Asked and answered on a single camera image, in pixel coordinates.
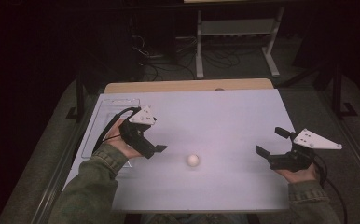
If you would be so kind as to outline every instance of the cable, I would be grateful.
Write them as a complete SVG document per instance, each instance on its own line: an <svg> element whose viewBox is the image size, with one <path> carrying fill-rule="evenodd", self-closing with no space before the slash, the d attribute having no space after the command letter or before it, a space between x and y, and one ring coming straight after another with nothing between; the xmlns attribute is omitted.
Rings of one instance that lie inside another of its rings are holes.
<svg viewBox="0 0 360 224"><path fill-rule="evenodd" d="M334 185L329 179L326 179L325 181L326 181L326 182L331 186L331 188L337 193L338 198L339 198L339 200L340 200L340 203L341 203L341 205L342 205L343 223L344 223L344 224L347 224L347 223L348 223L348 209L346 208L346 204L345 204L345 202L343 201L343 198L342 198L342 196L340 195L339 190L337 189L337 187L335 187L335 185Z"/></svg>
<svg viewBox="0 0 360 224"><path fill-rule="evenodd" d="M151 64L148 64L148 63L147 63L147 64L143 64L143 65L150 66L150 67L153 68L154 71L155 71L154 74L145 73L145 76L146 76L147 81L150 81L150 79L149 79L149 77L148 77L149 75L154 76L154 78L152 79L152 81L155 81L155 80L157 79L157 77L160 77L160 80L163 81L163 76L160 76L160 75L159 75L158 70L157 70L156 67L154 67L154 66L152 66Z"/></svg>
<svg viewBox="0 0 360 224"><path fill-rule="evenodd" d="M125 114L128 111L132 111L132 114L135 114L135 112L139 111L140 107L129 107L126 108L124 110L122 110L121 112L119 112L118 114L116 114L111 120L110 122L108 122L108 124L106 125L106 127L104 128L104 130L102 131L101 135L99 135L98 140L96 141L95 147L93 148L92 154L98 149L98 147L101 145L101 143L104 141L104 137L107 135L107 133L110 131L110 129L112 128L112 126L117 122L117 120L121 117L121 115Z"/></svg>
<svg viewBox="0 0 360 224"><path fill-rule="evenodd" d="M231 63L223 63L223 62L220 62L216 59L213 59L211 58L210 56L208 56L206 53L202 53L201 54L203 56L203 59L209 63L211 66L214 66L214 67L217 67L217 68L230 68L232 67L232 64Z"/></svg>
<svg viewBox="0 0 360 224"><path fill-rule="evenodd" d="M107 141L107 140L109 140L109 139L113 139L113 138L120 137L120 136L122 136L122 134L118 134L118 135L115 135L115 136L111 136L111 137L105 138L102 142L105 142L105 141Z"/></svg>
<svg viewBox="0 0 360 224"><path fill-rule="evenodd" d="M236 63L233 63L233 62L230 60L230 57L231 57L231 56L235 57ZM228 53L228 55L225 55L225 56L222 56L222 55L220 55L218 52L215 52L215 57L218 58L218 59L228 59L228 60L231 62L232 66L235 66L235 65L238 65L239 63L241 63L241 60L240 60L239 56L238 56L238 55L235 55L233 52Z"/></svg>
<svg viewBox="0 0 360 224"><path fill-rule="evenodd" d="M137 51L139 51L145 58L147 58L147 59L161 59L161 58L165 57L164 54L151 54L148 50L146 50L145 49L145 40L141 36L134 35L133 37L136 37L136 38L139 38L139 39L142 40L142 47L133 46L133 48L136 49ZM186 49L194 47L197 44L197 37L195 37L195 36L186 37L186 40L189 40L189 39L192 40L191 43L189 43L188 45L186 45L185 47L183 47L181 49L178 49L176 51L176 54L180 54L182 51L185 51Z"/></svg>
<svg viewBox="0 0 360 224"><path fill-rule="evenodd" d="M179 66L180 68L179 69L167 69L167 68L156 66L155 64ZM160 70L163 70L163 71L168 71L168 72L180 71L180 70L186 69L192 75L192 79L195 80L194 73L191 71L191 69L189 69L188 67L186 67L186 66L184 66L182 64L178 64L178 63L155 63L155 64L151 63L149 65L152 66L152 67L155 67L157 69L160 69Z"/></svg>
<svg viewBox="0 0 360 224"><path fill-rule="evenodd" d="M348 223L348 209L346 207L346 204L342 198L342 196L339 193L339 190L337 189L337 187L327 178L327 174L328 174L328 168L327 165L325 163L325 161L323 160L322 157L320 157L319 155L315 154L315 156L317 158L319 158L319 160L323 163L324 167L321 167L319 165L319 163L317 163L316 161L313 161L313 163L317 166L317 168L319 169L319 174L320 174L320 185L322 186L322 188L324 189L324 183L327 182L331 188L336 192L336 194L338 195L338 198L340 200L340 204L342 206L342 212L343 212L343 223L347 224Z"/></svg>

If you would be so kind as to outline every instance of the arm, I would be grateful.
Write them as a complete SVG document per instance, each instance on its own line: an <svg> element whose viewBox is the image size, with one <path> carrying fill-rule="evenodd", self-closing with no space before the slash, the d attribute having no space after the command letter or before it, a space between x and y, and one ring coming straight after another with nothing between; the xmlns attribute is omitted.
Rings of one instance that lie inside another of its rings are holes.
<svg viewBox="0 0 360 224"><path fill-rule="evenodd" d="M119 135L116 122L107 137ZM105 141L78 175L69 182L55 203L49 223L107 223L117 189L116 176L125 162L141 156L120 138Z"/></svg>
<svg viewBox="0 0 360 224"><path fill-rule="evenodd" d="M317 181L312 164L307 170L292 173L287 170L276 171L288 182L288 195L292 224L337 224L337 214L329 204L329 198Z"/></svg>

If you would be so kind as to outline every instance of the wire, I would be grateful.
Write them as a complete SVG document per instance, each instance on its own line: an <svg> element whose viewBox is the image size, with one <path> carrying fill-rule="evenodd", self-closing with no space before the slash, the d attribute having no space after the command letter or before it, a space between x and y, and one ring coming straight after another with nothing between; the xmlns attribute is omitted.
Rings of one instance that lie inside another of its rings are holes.
<svg viewBox="0 0 360 224"><path fill-rule="evenodd" d="M148 77L148 76L154 76L154 78L152 79L152 81L155 81L155 80L157 79L157 77L160 77L160 80L161 80L161 81L163 81L163 76L160 76L160 75L159 75L159 72L158 72L158 70L157 70L157 68L156 68L156 67L152 66L152 65L151 65L151 64L149 64L149 63L147 63L147 64L143 64L143 65L145 65L145 66L149 66L149 67L153 68L153 69L154 69L154 71L155 71L155 73L154 73L154 74L148 74L148 73L145 73L145 77L146 77L147 81L150 81L150 79L149 79L149 77Z"/></svg>
<svg viewBox="0 0 360 224"><path fill-rule="evenodd" d="M313 163L317 166L317 168L319 169L319 174L320 174L320 185L322 186L322 188L324 189L324 183L327 182L331 188L336 192L336 194L338 195L338 198L340 200L340 204L342 206L342 212L343 212L343 223L347 224L348 223L348 209L346 207L346 204L342 198L342 196L339 193L339 190L337 189L337 187L327 178L327 174L328 174L328 168L327 165L325 163L325 161L323 160L322 157L320 157L319 155L315 154L315 156L317 158L319 158L319 160L323 163L324 167L321 167L319 165L319 163L317 163L316 161L313 161Z"/></svg>
<svg viewBox="0 0 360 224"><path fill-rule="evenodd" d="M178 69L168 69L168 68L163 68L163 67L156 66L155 64L179 66L180 68L178 68ZM160 69L160 70L163 70L163 71L168 71L168 72L180 71L180 70L185 69L192 75L192 79L195 80L195 76L194 76L194 73L192 72L192 70L189 69L188 67L182 65L182 64L179 64L179 63L155 63L155 64L151 63L150 66L155 67L155 68Z"/></svg>
<svg viewBox="0 0 360 224"><path fill-rule="evenodd" d="M203 46L204 47L212 46L212 44L213 44L212 42L213 41L210 40L206 44L204 44ZM226 41L221 40L221 41L219 41L219 44L223 48L228 47ZM241 59L239 58L239 56L255 53L258 50L260 50L260 47L253 48L253 49L248 50L246 52L239 52L239 48L237 48L235 50L231 50L231 51L212 50L211 51L212 55L209 55L208 53L206 53L206 51L204 51L202 55L203 55L203 59L207 63L209 63L211 66L214 66L214 67L217 67L217 68L222 68L222 69L227 69L227 68L230 68L232 66L236 66L236 65L241 63Z"/></svg>
<svg viewBox="0 0 360 224"><path fill-rule="evenodd" d="M343 223L344 223L344 224L347 224L347 223L348 223L348 209L346 208L346 204L345 204L345 202L343 201L343 198L342 198L342 196L340 195L339 190L337 189L337 187L335 187L335 185L334 185L329 179L326 179L325 181L326 181L326 182L331 186L331 188L337 193L338 198L339 198L339 200L340 200L340 204L342 205Z"/></svg>
<svg viewBox="0 0 360 224"><path fill-rule="evenodd" d="M107 141L107 140L109 140L109 139L113 139L113 138L120 137L120 136L122 136L122 134L118 134L118 135L115 135L115 136L111 136L111 137L105 138L104 140L102 140L102 142L105 142L105 141Z"/></svg>
<svg viewBox="0 0 360 224"><path fill-rule="evenodd" d="M117 120L119 120L119 118L125 114L128 111L132 111L132 114L135 114L138 110L140 110L140 107L129 107L126 108L124 110L122 110L121 112L119 112L118 114L116 114L106 125L106 127L104 128L104 130L102 131L101 135L99 135L98 140L96 141L95 147L93 148L92 154L98 149L98 147L101 145L101 143L104 141L105 136L107 135L107 133L110 131L110 129L112 128L112 126L117 122Z"/></svg>
<svg viewBox="0 0 360 224"><path fill-rule="evenodd" d="M133 48L136 49L137 51L139 51L145 58L161 59L161 58L165 57L164 54L152 54L148 50L146 50L145 49L145 47L146 47L145 39L142 38L140 35L134 35L133 37L142 40L142 47L133 46ZM176 51L176 54L180 54L181 52L185 51L186 49L192 48L192 47L196 46L196 44L197 44L197 37L195 37L195 36L188 36L184 39L186 41L188 41L188 40L192 40L192 41L189 44L187 44L186 46L182 47L181 49L178 49Z"/></svg>

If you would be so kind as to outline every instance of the table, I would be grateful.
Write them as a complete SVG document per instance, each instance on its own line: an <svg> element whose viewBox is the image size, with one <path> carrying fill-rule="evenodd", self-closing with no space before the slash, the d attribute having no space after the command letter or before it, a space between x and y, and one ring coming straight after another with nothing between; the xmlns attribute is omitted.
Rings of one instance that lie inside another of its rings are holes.
<svg viewBox="0 0 360 224"><path fill-rule="evenodd" d="M121 169L114 210L255 213L288 208L285 180L256 154L256 144L273 154L291 148L290 141L274 134L276 126L293 127L279 92L267 79L115 83L104 93L85 136L90 138L104 99L138 98L152 106L158 119L145 137L168 146ZM67 182L88 159L86 144L84 137ZM201 164L187 166L189 154L199 155Z"/></svg>
<svg viewBox="0 0 360 224"><path fill-rule="evenodd" d="M185 0L185 3L196 2L212 2L212 0ZM276 63L272 58L271 52L273 44L276 40L276 35L279 31L282 16L284 14L284 7L279 7L277 14L272 15L271 18L252 19L252 20L224 20L224 21L204 21L201 18L201 11L198 11L198 25L197 25L197 55L196 70L197 78L203 78L203 64L201 54L201 38L208 35L270 35L270 41L266 47L262 48L265 61L270 68L270 73L273 77L280 75Z"/></svg>

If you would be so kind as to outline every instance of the white board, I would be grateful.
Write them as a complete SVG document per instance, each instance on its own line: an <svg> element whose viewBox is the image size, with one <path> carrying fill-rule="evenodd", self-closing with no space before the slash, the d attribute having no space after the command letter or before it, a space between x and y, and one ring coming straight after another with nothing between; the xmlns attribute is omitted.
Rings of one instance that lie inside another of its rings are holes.
<svg viewBox="0 0 360 224"><path fill-rule="evenodd" d="M168 146L149 160L132 159L132 167L120 170L114 210L267 212L288 208L286 181L256 154L256 145L271 154L291 149L288 139L274 133L275 127L294 131L277 90L102 94L67 182L77 175L79 164L90 157L96 139L118 112L104 108L107 101L151 105L157 122L145 138L153 145ZM199 156L197 167L187 165L190 154Z"/></svg>

